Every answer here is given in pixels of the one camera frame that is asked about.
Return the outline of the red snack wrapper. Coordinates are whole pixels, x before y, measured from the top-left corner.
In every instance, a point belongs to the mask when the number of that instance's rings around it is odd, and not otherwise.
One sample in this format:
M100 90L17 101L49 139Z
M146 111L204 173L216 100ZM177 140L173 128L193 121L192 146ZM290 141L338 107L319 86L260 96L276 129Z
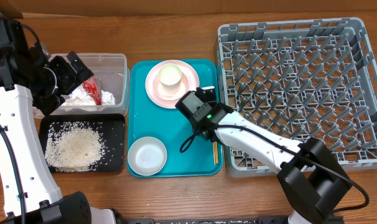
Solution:
M101 81L98 77L91 77L84 81L83 88L94 99L95 105L102 105Z

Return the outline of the white napkin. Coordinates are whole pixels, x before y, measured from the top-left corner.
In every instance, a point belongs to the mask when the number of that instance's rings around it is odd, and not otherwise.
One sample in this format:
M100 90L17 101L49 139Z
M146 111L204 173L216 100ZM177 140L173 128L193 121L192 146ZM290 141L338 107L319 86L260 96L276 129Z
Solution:
M101 90L101 104L102 105L115 105L115 98L111 92ZM96 106L95 100L89 93L79 86L71 94L68 95L62 106Z

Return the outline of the pile of rice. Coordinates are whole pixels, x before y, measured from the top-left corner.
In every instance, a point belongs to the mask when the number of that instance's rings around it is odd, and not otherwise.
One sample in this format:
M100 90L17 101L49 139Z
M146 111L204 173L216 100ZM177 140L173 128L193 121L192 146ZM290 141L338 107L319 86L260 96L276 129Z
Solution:
M87 121L53 122L47 133L45 160L59 172L94 170L107 147L97 127Z

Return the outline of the grey bowl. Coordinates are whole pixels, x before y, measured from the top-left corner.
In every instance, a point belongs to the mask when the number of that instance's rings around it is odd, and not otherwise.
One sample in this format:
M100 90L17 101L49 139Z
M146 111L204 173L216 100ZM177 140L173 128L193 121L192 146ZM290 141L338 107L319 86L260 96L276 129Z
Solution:
M165 166L167 149L154 137L143 137L135 141L128 151L128 164L137 175L157 174Z

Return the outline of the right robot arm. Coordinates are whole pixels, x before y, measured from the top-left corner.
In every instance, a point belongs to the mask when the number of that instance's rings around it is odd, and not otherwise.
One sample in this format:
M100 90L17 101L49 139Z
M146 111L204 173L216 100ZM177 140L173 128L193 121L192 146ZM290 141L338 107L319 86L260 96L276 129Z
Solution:
M268 166L293 208L288 223L328 223L350 190L347 173L319 139L278 136L216 102L213 87L188 91L175 107L189 120L193 136L239 149Z

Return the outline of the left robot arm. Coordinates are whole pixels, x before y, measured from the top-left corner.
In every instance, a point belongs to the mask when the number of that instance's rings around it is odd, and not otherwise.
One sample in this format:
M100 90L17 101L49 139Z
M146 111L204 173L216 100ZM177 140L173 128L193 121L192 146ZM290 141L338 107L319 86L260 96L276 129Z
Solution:
M45 161L34 108L50 115L92 71L75 52L49 56L28 45L28 26L0 18L0 175L6 223L125 223L113 208L90 206L82 192L63 196Z

